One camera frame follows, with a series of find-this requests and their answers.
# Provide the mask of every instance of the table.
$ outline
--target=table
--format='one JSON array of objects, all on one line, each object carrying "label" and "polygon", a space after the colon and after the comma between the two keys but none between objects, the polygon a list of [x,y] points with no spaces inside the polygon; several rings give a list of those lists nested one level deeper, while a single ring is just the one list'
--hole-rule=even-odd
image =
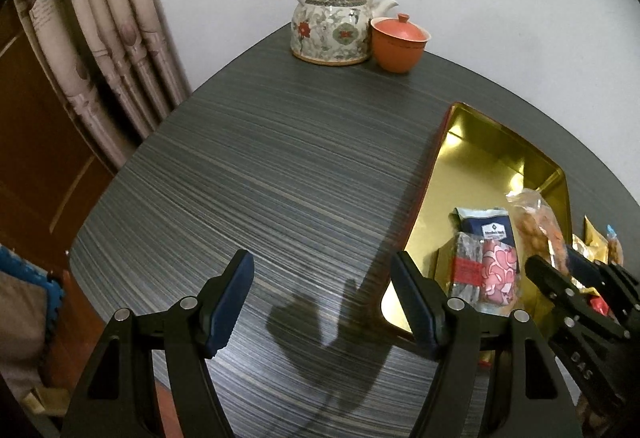
[{"label": "table", "polygon": [[[460,100],[560,164],[574,231],[616,227],[625,255],[640,208],[587,148],[497,84],[426,53],[404,76],[289,53],[289,27],[205,82],[115,177],[82,227],[71,269],[105,319],[164,310],[237,248],[255,280],[209,370],[239,437],[408,436],[435,363],[370,316],[436,130]],[[629,268],[638,272],[635,262]],[[156,375],[168,384],[162,357]],[[479,426],[486,376],[466,422]]]}]

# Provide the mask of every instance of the white label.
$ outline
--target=white label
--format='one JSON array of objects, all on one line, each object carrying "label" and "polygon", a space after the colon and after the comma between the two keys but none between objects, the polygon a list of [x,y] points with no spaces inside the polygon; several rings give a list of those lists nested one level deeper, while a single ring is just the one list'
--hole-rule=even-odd
[{"label": "white label", "polygon": [[503,240],[507,237],[507,231],[504,225],[500,223],[491,223],[482,226],[482,235],[488,240]]}]

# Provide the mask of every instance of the orange cup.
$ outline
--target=orange cup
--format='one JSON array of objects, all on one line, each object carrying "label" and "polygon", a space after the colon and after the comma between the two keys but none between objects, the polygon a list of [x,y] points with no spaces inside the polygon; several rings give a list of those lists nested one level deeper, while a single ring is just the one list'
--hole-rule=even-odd
[{"label": "orange cup", "polygon": [[431,35],[424,28],[409,22],[407,14],[398,19],[376,17],[371,20],[371,45],[378,64],[393,73],[406,73],[422,57]]}]

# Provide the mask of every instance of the teapot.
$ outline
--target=teapot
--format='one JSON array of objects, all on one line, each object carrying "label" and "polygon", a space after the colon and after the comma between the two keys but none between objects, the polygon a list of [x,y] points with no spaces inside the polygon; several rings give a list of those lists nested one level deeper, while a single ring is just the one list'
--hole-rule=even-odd
[{"label": "teapot", "polygon": [[345,66],[371,56],[369,22],[396,0],[298,0],[291,19],[293,55],[315,64]]}]

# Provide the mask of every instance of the curtain fold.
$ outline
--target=curtain fold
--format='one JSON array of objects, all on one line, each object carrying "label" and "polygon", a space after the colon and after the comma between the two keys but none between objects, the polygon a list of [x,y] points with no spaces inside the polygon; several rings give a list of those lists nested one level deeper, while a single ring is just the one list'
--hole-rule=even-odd
[{"label": "curtain fold", "polygon": [[110,166],[122,167],[131,139],[144,140],[189,97],[154,0],[14,3],[56,95]]}]

